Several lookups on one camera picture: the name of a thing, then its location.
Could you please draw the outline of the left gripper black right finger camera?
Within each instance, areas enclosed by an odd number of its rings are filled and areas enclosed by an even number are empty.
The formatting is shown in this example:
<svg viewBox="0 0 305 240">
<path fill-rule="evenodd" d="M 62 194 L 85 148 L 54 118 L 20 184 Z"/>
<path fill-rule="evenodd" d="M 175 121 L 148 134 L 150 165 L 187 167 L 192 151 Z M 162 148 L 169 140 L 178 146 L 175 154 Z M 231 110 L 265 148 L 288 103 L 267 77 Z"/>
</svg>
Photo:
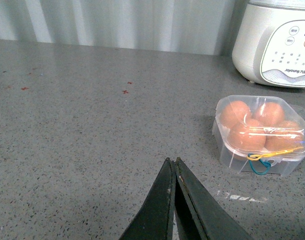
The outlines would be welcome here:
<svg viewBox="0 0 305 240">
<path fill-rule="evenodd" d="M 175 211 L 181 240 L 251 240 L 188 166 L 177 158 Z"/>
</svg>

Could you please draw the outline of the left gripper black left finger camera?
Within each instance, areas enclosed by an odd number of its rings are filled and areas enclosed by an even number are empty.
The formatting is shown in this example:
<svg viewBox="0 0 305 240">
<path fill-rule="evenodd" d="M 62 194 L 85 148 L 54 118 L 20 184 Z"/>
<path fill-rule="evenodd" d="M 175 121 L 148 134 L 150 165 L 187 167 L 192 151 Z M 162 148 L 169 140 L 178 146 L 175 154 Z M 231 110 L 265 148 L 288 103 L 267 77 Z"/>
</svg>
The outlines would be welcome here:
<svg viewBox="0 0 305 240">
<path fill-rule="evenodd" d="M 171 240 L 173 238 L 176 173 L 166 158 L 139 212 L 121 240 Z"/>
</svg>

